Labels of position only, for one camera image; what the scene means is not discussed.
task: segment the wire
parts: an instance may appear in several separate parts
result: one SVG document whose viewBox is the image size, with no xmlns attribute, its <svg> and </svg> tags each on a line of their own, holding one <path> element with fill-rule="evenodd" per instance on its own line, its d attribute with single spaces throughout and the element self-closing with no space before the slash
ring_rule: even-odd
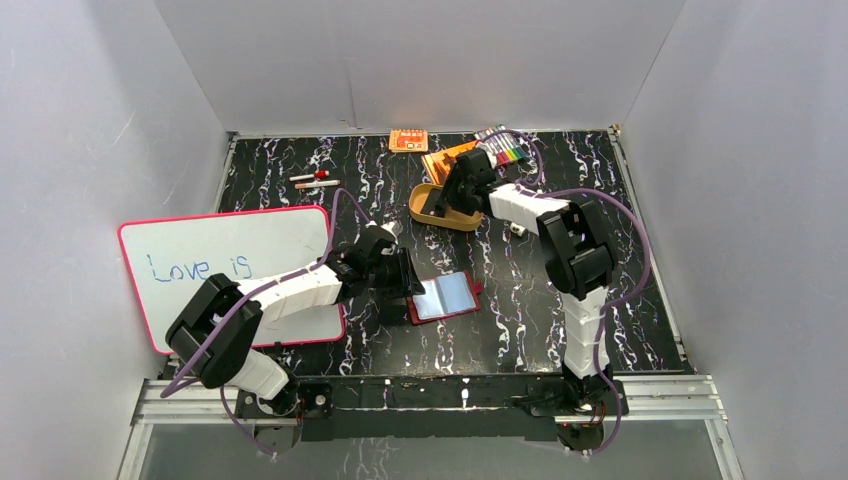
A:
<svg viewBox="0 0 848 480">
<path fill-rule="evenodd" d="M 513 130 L 511 128 L 505 128 L 503 130 L 498 130 L 496 132 L 492 132 L 492 133 L 486 135 L 485 137 L 481 138 L 479 140 L 479 142 L 485 143 L 487 140 L 489 140 L 492 137 L 496 137 L 498 135 L 504 135 L 504 134 L 515 135 L 518 138 L 520 138 L 521 140 L 524 140 L 527 143 L 527 145 L 530 147 L 531 157 L 532 156 L 536 157 L 536 165 L 537 165 L 538 170 L 539 170 L 539 174 L 536 175 L 536 179 L 533 180 L 532 182 L 528 182 L 524 179 L 518 179 L 515 182 L 515 183 L 517 183 L 517 184 L 519 184 L 523 187 L 535 187 L 536 185 L 539 184 L 539 182 L 542 181 L 542 178 L 545 175 L 545 162 L 544 162 L 544 160 L 542 160 L 542 152 L 539 151 L 539 147 L 537 147 L 536 144 L 533 143 L 533 140 L 529 136 L 527 136 L 526 133 L 519 132 L 518 130 Z"/>
<path fill-rule="evenodd" d="M 324 249 L 324 255 L 314 265 L 304 267 L 300 270 L 295 270 L 294 272 L 289 272 L 289 273 L 283 275 L 282 277 L 280 277 L 279 279 L 271 280 L 267 283 L 264 283 L 264 284 L 260 285 L 259 287 L 251 290 L 250 292 L 248 292 L 246 295 L 244 295 L 240 299 L 238 299 L 238 301 L 232 307 L 230 307 L 230 309 L 227 311 L 227 313 L 223 317 L 221 317 L 221 320 L 218 322 L 218 325 L 216 325 L 215 328 L 212 329 L 212 332 L 209 334 L 209 336 L 206 338 L 206 340 L 200 345 L 200 347 L 197 349 L 197 351 L 194 352 L 194 355 L 192 355 L 191 358 L 188 360 L 188 362 L 185 363 L 183 368 L 181 368 L 180 371 L 178 371 L 176 373 L 176 375 L 174 375 L 174 378 L 173 378 L 173 380 L 171 380 L 171 383 L 169 383 L 168 386 L 165 387 L 164 390 L 162 390 L 162 393 L 160 394 L 161 398 L 168 398 L 171 395 L 173 395 L 174 393 L 182 390 L 183 388 L 199 381 L 198 378 L 193 378 L 193 379 L 189 379 L 189 380 L 186 380 L 185 382 L 180 383 L 180 381 L 194 368 L 194 366 L 197 364 L 200 357 L 206 352 L 206 350 L 209 349 L 209 345 L 212 344 L 212 342 L 215 340 L 215 338 L 218 336 L 218 334 L 221 332 L 221 330 L 223 330 L 223 328 L 227 324 L 227 322 L 229 322 L 230 319 L 235 315 L 235 313 L 245 303 L 247 303 L 251 298 L 258 295 L 259 293 L 264 292 L 265 290 L 268 290 L 269 288 L 273 287 L 274 285 L 277 285 L 279 283 L 283 283 L 283 282 L 291 280 L 293 278 L 297 278 L 301 275 L 304 275 L 305 273 L 308 273 L 312 270 L 315 270 L 315 269 L 321 267 L 322 265 L 324 265 L 324 263 L 327 262 L 327 257 L 330 255 L 330 252 L 333 250 L 333 234 L 335 233 L 335 230 L 336 230 L 336 216 L 338 215 L 338 211 L 339 211 L 338 210 L 339 197 L 341 196 L 342 193 L 344 193 L 345 195 L 350 197 L 351 201 L 353 202 L 353 205 L 356 207 L 357 213 L 359 213 L 359 215 L 365 220 L 365 223 L 371 222 L 371 219 L 368 217 L 368 214 L 365 213 L 365 210 L 362 209 L 362 206 L 359 205 L 359 203 L 356 201 L 355 198 L 353 198 L 353 195 L 350 192 L 348 192 L 344 188 L 336 189 L 336 193 L 333 195 L 333 212 L 332 212 L 332 215 L 331 215 L 331 218 L 330 218 L 330 229 L 329 229 L 329 235 L 328 235 L 328 238 L 327 238 L 327 248 Z M 273 455 L 273 456 L 276 455 L 276 452 L 274 452 L 273 449 L 271 449 L 267 445 L 264 445 L 262 442 L 257 440 L 247 430 L 247 428 L 245 428 L 245 426 L 242 425 L 238 421 L 238 418 L 236 418 L 236 416 L 233 414 L 232 410 L 230 410 L 230 406 L 227 404 L 227 400 L 224 397 L 224 386 L 223 385 L 221 386 L 221 402 L 224 404 L 224 411 L 227 412 L 227 416 L 230 418 L 230 420 L 232 420 L 233 424 L 235 424 L 239 428 L 239 430 L 241 430 L 242 433 L 245 434 L 245 436 L 250 438 L 253 441 L 253 443 L 256 444 L 256 446 L 259 448 L 260 451 L 262 451 L 263 453 L 266 453 L 268 455 Z"/>
<path fill-rule="evenodd" d="M 241 433 L 243 433 L 245 437 L 247 437 L 248 439 L 250 439 L 250 441 L 256 444 L 256 447 L 259 448 L 259 450 L 265 455 L 271 455 L 271 458 L 277 456 L 277 452 L 275 452 L 273 448 L 260 442 L 258 438 L 254 437 L 253 434 L 250 433 L 250 430 L 248 430 L 247 427 L 245 427 L 241 422 L 238 421 L 238 418 L 236 418 L 233 411 L 230 410 L 230 405 L 227 403 L 227 397 L 224 395 L 223 385 L 221 385 L 221 403 L 224 404 L 224 411 L 227 412 L 227 416 L 230 417 L 230 420 L 232 420 L 233 424 L 235 424 L 235 426 L 237 426 L 239 430 L 241 430 Z"/>
</svg>

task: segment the blue marker writing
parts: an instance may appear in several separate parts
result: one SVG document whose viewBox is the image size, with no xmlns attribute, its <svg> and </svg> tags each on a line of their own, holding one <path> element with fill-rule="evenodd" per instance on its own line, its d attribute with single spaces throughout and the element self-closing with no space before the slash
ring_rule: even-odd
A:
<svg viewBox="0 0 848 480">
<path fill-rule="evenodd" d="M 156 269 L 153 268 L 153 259 L 150 257 L 149 253 L 147 254 L 147 263 L 150 264 L 150 271 L 153 272 L 153 278 L 155 278 L 157 282 L 166 282 L 167 283 L 167 282 L 171 281 L 171 279 L 169 279 L 169 278 L 163 279 L 163 278 L 159 278 L 159 277 L 156 276 Z"/>
</svg>

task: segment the black and white marble pattern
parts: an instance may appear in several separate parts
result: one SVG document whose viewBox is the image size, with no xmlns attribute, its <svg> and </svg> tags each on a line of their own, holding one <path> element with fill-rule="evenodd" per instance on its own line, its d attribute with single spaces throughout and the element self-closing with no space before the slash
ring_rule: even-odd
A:
<svg viewBox="0 0 848 480">
<path fill-rule="evenodd" d="M 539 133 L 545 191 L 578 186 L 629 200 L 606 131 Z M 430 136 L 430 151 L 472 140 L 471 135 Z M 343 306 L 346 336 L 334 343 L 285 348 L 294 373 L 312 375 L 485 375 L 556 372 L 565 349 L 559 296 L 549 285 L 541 247 L 533 235 L 514 236 L 507 225 L 484 218 L 464 233 L 414 222 L 412 188 L 428 181 L 420 154 L 388 151 L 387 136 L 239 139 L 219 211 L 296 205 L 331 210 L 334 188 L 295 190 L 288 178 L 318 169 L 341 180 L 378 223 L 403 224 L 400 244 L 410 248 L 419 278 L 470 270 L 484 285 L 478 312 L 413 326 L 379 315 L 361 296 Z M 510 167 L 509 178 L 535 174 L 535 163 Z M 633 288 L 644 268 L 638 235 L 627 219 L 603 206 L 616 239 L 619 268 L 610 295 Z M 352 242 L 361 221 L 342 200 L 334 243 Z M 668 317 L 652 276 L 638 301 L 610 311 L 607 347 L 616 371 L 680 370 Z"/>
</svg>

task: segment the colored marker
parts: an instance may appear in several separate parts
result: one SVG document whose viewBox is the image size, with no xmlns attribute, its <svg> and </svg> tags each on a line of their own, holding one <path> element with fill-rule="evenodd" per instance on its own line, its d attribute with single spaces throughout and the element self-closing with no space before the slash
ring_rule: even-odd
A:
<svg viewBox="0 0 848 480">
<path fill-rule="evenodd" d="M 318 170 L 315 173 L 309 173 L 306 175 L 298 175 L 296 177 L 290 177 L 290 182 L 299 182 L 300 180 L 312 180 L 313 178 L 321 179 L 327 178 L 330 175 L 330 172 L 327 170 Z"/>
<path fill-rule="evenodd" d="M 306 188 L 318 188 L 318 187 L 335 187 L 336 185 L 342 182 L 338 180 L 325 180 L 323 182 L 309 182 L 309 183 L 297 183 L 294 188 L 298 190 L 303 190 Z"/>
</svg>

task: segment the purple cable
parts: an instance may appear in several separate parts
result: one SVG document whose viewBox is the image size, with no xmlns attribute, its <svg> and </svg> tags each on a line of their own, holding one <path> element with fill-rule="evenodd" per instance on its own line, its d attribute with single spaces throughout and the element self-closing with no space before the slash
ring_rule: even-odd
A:
<svg viewBox="0 0 848 480">
<path fill-rule="evenodd" d="M 554 197 L 563 197 L 566 195 L 595 195 L 597 197 L 602 198 L 603 200 L 611 203 L 615 208 L 619 209 L 631 222 L 633 222 L 633 227 L 636 229 L 636 233 L 639 234 L 639 241 L 642 243 L 642 250 L 644 250 L 644 262 L 645 268 L 642 270 L 642 276 L 639 277 L 639 282 L 636 284 L 636 287 L 625 295 L 622 295 L 619 298 L 614 300 L 610 300 L 605 303 L 601 307 L 601 313 L 606 312 L 610 307 L 625 303 L 642 293 L 642 290 L 645 288 L 645 285 L 648 283 L 648 277 L 651 273 L 651 246 L 648 243 L 648 234 L 645 232 L 645 228 L 642 226 L 642 223 L 636 218 L 636 215 L 633 214 L 623 203 L 619 202 L 615 197 L 608 195 L 604 192 L 594 190 L 591 188 L 571 188 L 568 190 L 560 190 L 558 192 L 550 192 L 550 193 L 542 193 L 536 194 L 527 190 L 521 190 L 520 193 L 522 195 L 527 195 L 530 197 L 540 197 L 540 198 L 554 198 Z M 612 433 L 609 437 L 601 444 L 598 448 L 591 450 L 589 452 L 590 455 L 601 452 L 610 446 L 612 441 L 615 439 L 615 436 L 618 435 L 618 429 L 621 426 L 621 398 L 619 397 L 618 389 L 615 388 L 615 384 L 610 380 L 601 369 L 601 361 L 600 361 L 600 349 L 601 349 L 601 337 L 604 335 L 605 325 L 603 320 L 601 320 L 600 325 L 598 326 L 598 333 L 595 334 L 595 348 L 593 351 L 593 360 L 595 364 L 595 370 L 598 371 L 598 375 L 600 375 L 601 379 L 604 383 L 610 387 L 613 395 L 615 396 L 615 405 L 616 405 L 616 414 L 615 414 L 615 427 L 612 430 Z"/>
<path fill-rule="evenodd" d="M 186 380 L 185 382 L 180 383 L 180 381 L 183 378 L 185 378 L 185 376 L 188 374 L 188 372 L 190 372 L 194 368 L 194 366 L 200 360 L 200 357 L 203 355 L 203 353 L 205 353 L 206 350 L 209 349 L 209 345 L 212 344 L 212 342 L 215 340 L 215 338 L 218 336 L 218 334 L 221 332 L 221 330 L 223 330 L 223 328 L 227 324 L 227 322 L 229 322 L 230 319 L 235 315 L 235 313 L 245 303 L 247 303 L 251 298 L 255 297 L 256 295 L 258 295 L 262 292 L 264 292 L 265 290 L 268 290 L 269 288 L 273 287 L 274 285 L 283 283 L 283 282 L 291 280 L 293 278 L 297 278 L 297 277 L 299 277 L 299 276 L 301 276 L 301 275 L 303 275 L 303 274 L 305 274 L 305 273 L 307 273 L 311 270 L 315 270 L 315 269 L 321 267 L 322 265 L 324 265 L 324 263 L 327 262 L 327 257 L 330 255 L 330 251 L 333 250 L 333 234 L 335 233 L 335 230 L 336 230 L 336 215 L 338 213 L 339 197 L 341 196 L 342 193 L 344 193 L 345 195 L 350 197 L 350 199 L 353 202 L 353 205 L 356 207 L 356 210 L 359 213 L 359 215 L 361 215 L 362 218 L 365 219 L 365 223 L 368 223 L 368 222 L 371 221 L 371 219 L 368 218 L 368 214 L 365 213 L 365 210 L 362 209 L 362 207 L 359 205 L 359 203 L 356 201 L 356 199 L 353 198 L 353 195 L 350 192 L 348 192 L 344 188 L 337 188 L 336 193 L 333 195 L 333 213 L 330 216 L 330 230 L 329 230 L 330 233 L 329 233 L 328 238 L 327 238 L 327 248 L 324 249 L 324 255 L 321 256 L 321 259 L 319 259 L 318 262 L 316 262 L 315 265 L 313 265 L 311 267 L 302 268 L 300 270 L 295 270 L 293 272 L 289 272 L 289 273 L 283 275 L 282 277 L 280 277 L 279 279 L 271 280 L 267 283 L 264 283 L 264 284 L 256 287 L 255 289 L 251 290 L 250 292 L 248 292 L 246 295 L 244 295 L 240 299 L 238 299 L 238 301 L 232 307 L 230 307 L 230 309 L 227 311 L 227 313 L 223 317 L 221 317 L 221 320 L 218 322 L 218 325 L 216 325 L 215 328 L 212 329 L 212 332 L 209 334 L 209 336 L 206 338 L 206 340 L 204 340 L 204 342 L 200 345 L 200 348 L 198 348 L 197 351 L 194 352 L 194 355 L 192 355 L 191 358 L 188 360 L 188 362 L 185 363 L 183 368 L 181 368 L 180 371 L 177 372 L 176 375 L 174 375 L 174 378 L 173 378 L 173 380 L 171 380 L 171 383 L 169 383 L 168 386 L 165 387 L 164 390 L 162 390 L 162 393 L 159 395 L 161 398 L 168 398 L 171 395 L 173 395 L 174 393 L 182 390 L 183 388 L 199 381 L 199 379 L 193 378 L 193 379 L 189 379 L 189 380 Z M 273 450 L 270 447 L 267 447 L 266 445 L 263 445 L 261 442 L 256 440 L 253 437 L 253 435 L 251 435 L 250 432 L 248 432 L 247 429 L 241 423 L 239 423 L 238 419 L 235 417 L 235 415 L 233 415 L 232 411 L 230 411 L 229 405 L 227 405 L 226 399 L 224 398 L 224 387 L 223 386 L 221 387 L 221 401 L 224 402 L 224 410 L 227 412 L 227 416 L 230 417 L 230 420 L 232 420 L 233 423 L 235 423 L 236 426 L 238 426 L 239 429 L 242 430 L 242 432 L 244 432 L 248 437 L 250 437 L 254 441 L 254 443 L 256 443 L 256 446 L 259 447 L 260 450 L 262 450 L 265 453 L 268 453 L 269 451 L 273 452 Z"/>
<path fill-rule="evenodd" d="M 273 448 L 271 448 L 268 445 L 265 445 L 264 443 L 260 442 L 256 437 L 253 436 L 252 433 L 250 433 L 250 430 L 248 430 L 247 427 L 245 427 L 241 422 L 238 421 L 238 418 L 236 418 L 233 411 L 230 410 L 230 405 L 227 403 L 227 397 L 224 395 L 224 386 L 223 385 L 221 385 L 221 403 L 224 404 L 224 411 L 227 412 L 227 416 L 230 417 L 230 420 L 232 420 L 233 423 L 237 427 L 239 427 L 239 430 L 241 430 L 241 433 L 243 433 L 245 437 L 247 437 L 254 444 L 256 444 L 256 447 L 259 448 L 259 451 L 261 451 L 265 455 L 270 455 L 271 458 L 274 458 L 275 456 L 277 456 L 277 452 L 275 452 Z"/>
<path fill-rule="evenodd" d="M 525 142 L 527 142 L 527 145 L 530 146 L 530 150 L 532 152 L 532 155 L 536 156 L 536 164 L 539 168 L 539 174 L 536 175 L 536 179 L 533 180 L 532 182 L 526 182 L 524 179 L 519 179 L 515 183 L 517 183 L 521 186 L 524 186 L 524 187 L 535 187 L 536 185 L 539 184 L 539 182 L 542 181 L 542 177 L 545 175 L 545 162 L 542 160 L 542 152 L 539 151 L 539 147 L 537 147 L 536 144 L 533 143 L 533 140 L 530 137 L 528 137 L 526 133 L 519 132 L 518 130 L 513 130 L 511 128 L 505 128 L 503 130 L 498 130 L 496 132 L 492 132 L 492 133 L 486 135 L 485 137 L 481 138 L 479 140 L 479 142 L 485 143 L 486 140 L 488 140 L 492 137 L 496 137 L 498 135 L 503 135 L 503 134 L 515 135 L 515 136 L 521 138 L 522 140 L 524 140 Z"/>
</svg>

